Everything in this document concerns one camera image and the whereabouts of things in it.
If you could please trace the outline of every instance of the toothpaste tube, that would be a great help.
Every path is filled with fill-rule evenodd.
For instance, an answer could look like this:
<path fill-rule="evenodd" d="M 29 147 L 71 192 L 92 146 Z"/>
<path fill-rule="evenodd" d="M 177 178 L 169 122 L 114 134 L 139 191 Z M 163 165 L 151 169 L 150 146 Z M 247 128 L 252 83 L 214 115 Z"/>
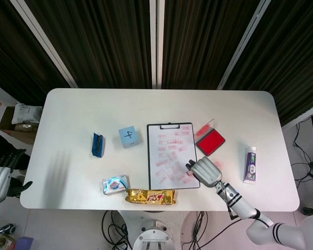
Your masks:
<path fill-rule="evenodd" d="M 256 148 L 246 148 L 246 166 L 244 183 L 255 184 L 256 182 Z"/>

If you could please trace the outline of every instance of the blue cube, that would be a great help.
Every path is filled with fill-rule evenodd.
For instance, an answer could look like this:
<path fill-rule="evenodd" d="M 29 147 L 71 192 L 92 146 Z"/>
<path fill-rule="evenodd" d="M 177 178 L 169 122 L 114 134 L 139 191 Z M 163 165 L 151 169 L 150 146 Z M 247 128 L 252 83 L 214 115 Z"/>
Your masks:
<path fill-rule="evenodd" d="M 138 144 L 138 137 L 134 126 L 120 129 L 119 136 L 124 148 L 132 147 Z"/>

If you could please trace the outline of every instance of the gold snack wrapper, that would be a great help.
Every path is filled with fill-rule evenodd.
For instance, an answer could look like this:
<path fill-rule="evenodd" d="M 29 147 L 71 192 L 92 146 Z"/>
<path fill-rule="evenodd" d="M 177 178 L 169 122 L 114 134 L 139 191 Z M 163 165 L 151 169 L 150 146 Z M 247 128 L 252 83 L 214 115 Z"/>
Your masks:
<path fill-rule="evenodd" d="M 175 203 L 175 190 L 127 189 L 125 200 L 131 203 L 171 205 Z"/>

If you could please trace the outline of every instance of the black curtain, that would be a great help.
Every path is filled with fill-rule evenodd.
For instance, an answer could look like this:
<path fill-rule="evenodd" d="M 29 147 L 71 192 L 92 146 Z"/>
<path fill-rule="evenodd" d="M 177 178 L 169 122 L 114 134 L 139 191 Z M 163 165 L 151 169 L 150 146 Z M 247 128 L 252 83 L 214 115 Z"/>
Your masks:
<path fill-rule="evenodd" d="M 282 125 L 313 106 L 313 1 L 272 0 L 224 87 L 263 90 Z"/>
<path fill-rule="evenodd" d="M 167 0 L 162 88 L 216 89 L 259 0 Z"/>
<path fill-rule="evenodd" d="M 27 105 L 43 105 L 51 89 L 68 87 L 10 1 L 0 1 L 0 87 Z"/>
<path fill-rule="evenodd" d="M 151 88 L 149 1 L 26 0 L 81 88 Z"/>

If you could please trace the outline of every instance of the box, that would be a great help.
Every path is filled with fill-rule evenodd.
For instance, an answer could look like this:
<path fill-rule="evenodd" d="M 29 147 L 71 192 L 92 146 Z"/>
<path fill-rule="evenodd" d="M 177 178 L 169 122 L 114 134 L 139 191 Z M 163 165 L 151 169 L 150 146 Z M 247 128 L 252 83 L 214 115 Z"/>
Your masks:
<path fill-rule="evenodd" d="M 0 250 L 13 250 L 15 248 L 15 240 L 8 235 L 0 235 Z"/>
<path fill-rule="evenodd" d="M 15 107 L 7 107 L 0 121 L 0 130 L 27 144 L 33 144 L 36 132 L 15 131 L 15 125 L 11 124 Z"/>
<path fill-rule="evenodd" d="M 126 175 L 114 176 L 102 180 L 102 190 L 104 194 L 114 194 L 129 188 Z"/>
<path fill-rule="evenodd" d="M 119 136 L 124 148 L 132 147 L 138 144 L 138 137 L 134 126 L 120 129 Z"/>
<path fill-rule="evenodd" d="M 255 184 L 256 182 L 256 147 L 246 148 L 246 165 L 244 183 Z"/>

